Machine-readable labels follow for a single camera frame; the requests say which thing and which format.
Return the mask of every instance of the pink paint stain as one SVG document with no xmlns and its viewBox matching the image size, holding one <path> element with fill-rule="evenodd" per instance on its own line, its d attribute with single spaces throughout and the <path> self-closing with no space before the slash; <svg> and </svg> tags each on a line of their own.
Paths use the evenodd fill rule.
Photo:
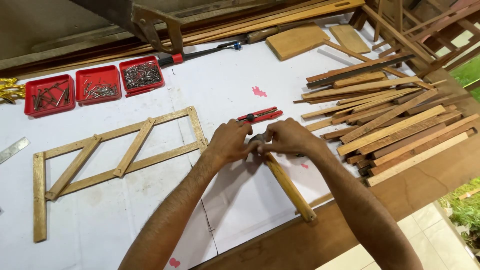
<svg viewBox="0 0 480 270">
<path fill-rule="evenodd" d="M 260 97 L 267 97 L 267 93 L 263 92 L 258 86 L 252 87 L 253 94 Z"/>
<path fill-rule="evenodd" d="M 169 263 L 170 263 L 171 266 L 174 266 L 175 268 L 180 266 L 180 261 L 177 261 L 175 258 L 171 258 Z"/>
</svg>

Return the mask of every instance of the wooden table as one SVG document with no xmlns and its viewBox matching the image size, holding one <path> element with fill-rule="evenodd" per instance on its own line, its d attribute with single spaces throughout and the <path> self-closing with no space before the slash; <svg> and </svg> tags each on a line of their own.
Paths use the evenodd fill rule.
<svg viewBox="0 0 480 270">
<path fill-rule="evenodd" d="M 447 79 L 440 92 L 464 94 L 465 90 L 444 69 L 426 77 L 431 82 Z M 465 115 L 480 112 L 472 98 L 457 104 Z M 475 135 L 422 163 L 370 188 L 399 221 L 470 179 L 480 176 L 480 136 Z M 313 270 L 359 242 L 335 201 L 315 209 L 317 222 L 301 217 L 276 227 L 193 269 L 307 269 Z"/>
</svg>

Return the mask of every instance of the hand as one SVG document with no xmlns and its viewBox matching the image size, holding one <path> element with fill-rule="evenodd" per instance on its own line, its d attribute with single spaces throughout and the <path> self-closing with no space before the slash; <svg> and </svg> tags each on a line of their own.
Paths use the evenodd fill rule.
<svg viewBox="0 0 480 270">
<path fill-rule="evenodd" d="M 310 149 L 323 142 L 292 118 L 269 124 L 264 138 L 266 142 L 273 141 L 272 144 L 262 144 L 257 148 L 261 154 L 272 151 L 308 156 Z"/>
<path fill-rule="evenodd" d="M 260 145 L 259 141 L 253 141 L 248 145 L 244 143 L 247 134 L 252 133 L 251 124 L 230 119 L 227 124 L 223 123 L 215 130 L 212 141 L 204 153 L 214 158 L 220 168 L 227 163 L 244 159 Z"/>
</svg>

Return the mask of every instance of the saw blade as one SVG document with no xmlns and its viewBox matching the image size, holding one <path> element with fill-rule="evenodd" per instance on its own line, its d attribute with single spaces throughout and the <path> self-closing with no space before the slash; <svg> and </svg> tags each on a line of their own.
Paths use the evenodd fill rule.
<svg viewBox="0 0 480 270">
<path fill-rule="evenodd" d="M 140 27 L 132 22 L 132 5 L 130 0 L 70 0 L 71 2 L 90 10 L 132 33 L 142 41 L 147 41 Z"/>
<path fill-rule="evenodd" d="M 7 147 L 7 149 L 0 152 L 0 164 L 2 164 L 2 162 L 9 159 L 11 156 L 15 155 L 18 151 L 22 150 L 23 148 L 25 148 L 25 146 L 29 144 L 30 144 L 30 141 L 27 140 L 27 138 L 23 137 L 20 140 L 18 140 L 16 143 Z"/>
</svg>

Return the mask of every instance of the workbench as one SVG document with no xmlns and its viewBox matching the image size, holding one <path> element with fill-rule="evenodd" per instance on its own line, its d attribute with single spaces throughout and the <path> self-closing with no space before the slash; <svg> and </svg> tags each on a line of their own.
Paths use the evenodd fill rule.
<svg viewBox="0 0 480 270">
<path fill-rule="evenodd" d="M 347 18 L 339 15 L 317 23 L 335 42 L 328 27 L 346 23 Z M 360 36 L 371 47 L 373 29 L 370 25 L 365 25 Z M 186 47 L 185 52 L 213 48 L 224 42 Z M 2 268 L 116 269 L 148 217 L 200 156 L 197 150 L 121 179 L 63 196 L 54 203 L 48 202 L 48 237 L 34 244 L 34 153 L 188 106 L 196 108 L 208 140 L 221 123 L 272 106 L 283 111 L 279 120 L 292 117 L 302 125 L 313 123 L 320 118 L 305 122 L 300 115 L 331 107 L 336 101 L 318 105 L 293 104 L 301 93 L 308 91 L 305 77 L 358 63 L 325 47 L 283 62 L 277 60 L 264 42 L 246 45 L 241 51 L 220 51 L 163 68 L 166 85 L 152 92 L 77 106 L 72 111 L 38 119 L 23 114 L 21 100 L 17 105 L 1 105 L 0 148 L 6 148 L 23 136 L 31 142 L 0 165 Z M 365 56 L 376 59 L 380 51 Z M 98 66 L 118 65 L 119 62 Z M 75 71 L 60 74 L 74 77 Z M 401 71 L 414 74 L 406 65 Z M 438 87 L 440 90 L 464 93 L 442 69 L 427 78 L 432 82 L 447 79 Z M 459 110 L 466 115 L 480 111 L 480 106 L 472 99 L 459 104 Z M 273 121 L 254 124 L 253 134 L 262 133 Z M 320 135 L 340 128 L 344 126 L 329 126 L 313 133 Z M 129 134 L 100 144 L 74 181 L 115 168 L 134 137 L 135 134 Z M 136 160 L 194 141 L 188 119 L 163 123 L 153 128 Z M 338 142 L 328 143 L 334 153 L 338 145 Z M 47 161 L 47 189 L 77 153 Z M 275 156 L 307 202 L 329 193 L 323 178 L 307 158 Z M 480 138 L 473 136 L 370 190 L 399 221 L 479 176 L 478 156 Z M 354 167 L 343 164 L 354 176 L 359 176 Z M 180 262 L 175 268 L 189 269 L 198 265 L 196 269 L 315 269 L 358 244 L 335 201 L 316 208 L 317 220 L 312 223 L 304 223 L 294 212 L 288 197 L 261 162 L 250 157 L 246 162 L 229 164 L 211 182 L 192 214 L 172 255 Z"/>
</svg>

